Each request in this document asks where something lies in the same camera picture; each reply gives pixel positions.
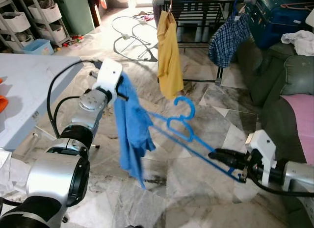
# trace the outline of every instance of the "white cloth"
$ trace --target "white cloth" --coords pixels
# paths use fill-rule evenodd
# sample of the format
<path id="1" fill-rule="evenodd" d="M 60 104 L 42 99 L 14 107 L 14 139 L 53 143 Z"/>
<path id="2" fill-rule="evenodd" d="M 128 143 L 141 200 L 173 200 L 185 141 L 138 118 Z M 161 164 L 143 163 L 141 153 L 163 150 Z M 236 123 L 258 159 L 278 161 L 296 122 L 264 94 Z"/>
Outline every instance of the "white cloth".
<path id="1" fill-rule="evenodd" d="M 296 33 L 286 33 L 282 35 L 281 41 L 286 44 L 294 44 L 298 55 L 314 55 L 314 34 L 312 32 L 300 30 Z"/>
<path id="2" fill-rule="evenodd" d="M 0 150 L 0 196 L 14 190 L 26 192 L 30 166 L 11 155 L 11 152 Z"/>

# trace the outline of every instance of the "clothes drying rack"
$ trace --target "clothes drying rack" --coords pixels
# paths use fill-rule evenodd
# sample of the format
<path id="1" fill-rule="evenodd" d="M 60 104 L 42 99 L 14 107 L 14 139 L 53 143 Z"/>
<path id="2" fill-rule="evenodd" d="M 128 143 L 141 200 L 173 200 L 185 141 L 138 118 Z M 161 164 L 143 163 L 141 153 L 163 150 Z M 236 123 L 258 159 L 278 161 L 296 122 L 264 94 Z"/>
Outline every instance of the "clothes drying rack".
<path id="1" fill-rule="evenodd" d="M 212 27 L 216 31 L 227 19 L 224 15 L 225 8 L 228 8 L 228 16 L 232 13 L 232 5 L 235 0 L 154 0 L 154 6 L 160 6 L 162 10 L 169 11 L 175 17 L 177 28 L 195 27 L 208 34 L 209 28 Z M 238 0 L 238 2 L 250 2 L 251 0 Z M 201 24 L 191 24 L 194 21 L 201 21 Z M 202 41 L 179 41 L 179 48 L 183 48 L 184 52 L 187 48 L 208 48 L 209 42 Z M 183 79 L 183 81 L 193 82 L 214 82 L 221 84 L 223 68 L 218 67 L 215 80 L 207 79 Z"/>

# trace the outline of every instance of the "blue hanger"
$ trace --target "blue hanger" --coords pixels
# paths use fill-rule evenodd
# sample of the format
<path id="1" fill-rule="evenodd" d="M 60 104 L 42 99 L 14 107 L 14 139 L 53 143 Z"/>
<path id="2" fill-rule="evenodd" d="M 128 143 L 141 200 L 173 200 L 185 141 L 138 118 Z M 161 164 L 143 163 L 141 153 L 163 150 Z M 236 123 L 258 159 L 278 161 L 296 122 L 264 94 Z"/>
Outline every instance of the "blue hanger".
<path id="1" fill-rule="evenodd" d="M 152 115 L 152 116 L 154 116 L 156 118 L 159 118 L 159 119 L 163 120 L 164 122 L 166 122 L 168 130 L 173 132 L 174 134 L 176 134 L 178 137 L 184 139 L 187 142 L 192 142 L 193 140 L 195 140 L 198 143 L 200 143 L 202 146 L 204 146 L 206 149 L 208 149 L 209 152 L 213 152 L 214 148 L 211 147 L 210 145 L 208 145 L 206 142 L 204 142 L 198 136 L 194 135 L 194 131 L 193 131 L 191 125 L 186 122 L 186 120 L 191 120 L 195 116 L 195 106 L 194 106 L 193 102 L 189 98 L 187 98 L 187 97 L 179 96 L 179 97 L 175 98 L 174 105 L 178 105 L 179 101 L 186 102 L 190 106 L 190 114 L 188 116 L 180 115 L 180 117 L 166 118 L 166 117 L 164 117 L 162 115 L 159 115 L 159 114 L 156 114 L 154 112 L 149 112 L 149 111 L 147 111 L 147 112 L 150 115 Z M 173 127 L 171 127 L 170 124 L 171 124 L 172 121 L 177 121 L 177 122 L 182 123 L 184 125 L 184 127 L 188 130 L 189 135 L 186 136 L 183 133 L 181 133 L 181 132 L 177 131 L 176 129 L 174 129 Z M 227 176 L 231 177 L 232 179 L 234 179 L 236 181 L 239 181 L 239 178 L 236 178 L 235 176 L 232 175 L 232 172 L 234 171 L 234 168 L 229 168 L 229 170 L 226 171 L 225 169 L 221 168 L 220 166 L 218 166 L 214 162 L 212 162 L 209 159 L 207 159 L 206 157 L 202 156 L 197 151 L 193 150 L 191 147 L 189 147 L 186 144 L 184 144 L 183 142 L 179 141 L 177 138 L 171 136 L 169 133 L 167 133 L 166 131 L 162 130 L 160 127 L 155 126 L 155 125 L 152 125 L 152 127 L 155 128 L 160 133 L 162 133 L 163 135 L 165 135 L 166 137 L 168 137 L 170 140 L 172 140 L 172 141 L 176 142 L 177 144 L 181 145 L 182 147 L 186 148 L 192 154 L 196 155 L 197 157 L 199 157 L 202 160 L 204 160 L 205 162 L 209 163 L 210 165 L 212 165 L 216 169 L 220 170 L 221 172 L 223 172 Z"/>

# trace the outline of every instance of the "white table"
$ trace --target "white table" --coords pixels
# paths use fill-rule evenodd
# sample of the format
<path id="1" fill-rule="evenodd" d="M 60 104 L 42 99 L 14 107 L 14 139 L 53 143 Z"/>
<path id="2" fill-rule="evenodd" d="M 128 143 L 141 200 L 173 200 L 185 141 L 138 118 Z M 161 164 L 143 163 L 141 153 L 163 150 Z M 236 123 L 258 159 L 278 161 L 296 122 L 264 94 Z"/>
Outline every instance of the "white table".
<path id="1" fill-rule="evenodd" d="M 0 95 L 9 100 L 0 113 L 0 147 L 13 151 L 47 112 L 50 82 L 63 68 L 79 61 L 79 57 L 0 54 Z M 54 83 L 51 101 L 55 101 L 83 67 L 77 64 Z"/>

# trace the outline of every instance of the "tile floor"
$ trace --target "tile floor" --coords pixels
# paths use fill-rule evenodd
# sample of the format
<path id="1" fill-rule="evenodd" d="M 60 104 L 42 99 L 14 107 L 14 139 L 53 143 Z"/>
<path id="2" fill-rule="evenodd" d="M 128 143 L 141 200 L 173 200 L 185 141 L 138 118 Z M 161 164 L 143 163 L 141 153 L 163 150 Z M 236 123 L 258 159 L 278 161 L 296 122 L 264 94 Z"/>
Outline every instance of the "tile floor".
<path id="1" fill-rule="evenodd" d="M 174 106 L 160 93 L 157 63 L 131 62 L 113 52 L 112 38 L 119 34 L 111 28 L 111 21 L 131 13 L 129 10 L 109 12 L 103 25 L 86 35 L 79 48 L 62 49 L 56 55 L 115 59 L 123 65 L 146 109 L 165 116 L 187 113 L 189 109 L 185 104 Z M 184 77 L 215 78 L 217 67 L 209 61 L 206 49 L 180 50 Z M 88 75 L 91 70 L 93 67 L 86 65 L 59 99 L 80 95 L 91 87 L 94 82 Z M 221 86 L 187 82 L 184 94 L 196 106 L 195 118 L 190 121 L 196 135 L 214 148 L 245 152 L 244 142 L 248 133 L 255 130 L 257 110 L 251 105 L 236 64 L 225 69 Z M 68 101 L 60 109 L 60 129 L 70 120 L 72 104 Z M 142 159 L 147 186 L 147 190 L 143 190 L 120 169 L 114 123 L 113 109 L 108 107 L 95 138 L 101 148 L 90 152 L 91 172 L 86 197 L 69 208 L 70 220 L 63 228 L 123 228 L 130 224 L 141 224 L 144 228 L 287 227 L 286 212 L 278 197 L 261 191 L 251 181 L 246 184 L 233 181 L 154 129 L 151 135 L 157 149 L 147 152 Z M 52 134 L 47 116 L 39 126 Z M 178 129 L 184 132 L 183 126 Z M 43 138 L 27 161 L 33 162 L 48 144 L 49 140 Z M 189 145 L 204 156 L 208 154 L 208 150 L 196 143 Z M 8 198 L 21 201 L 25 196 L 11 193 Z"/>

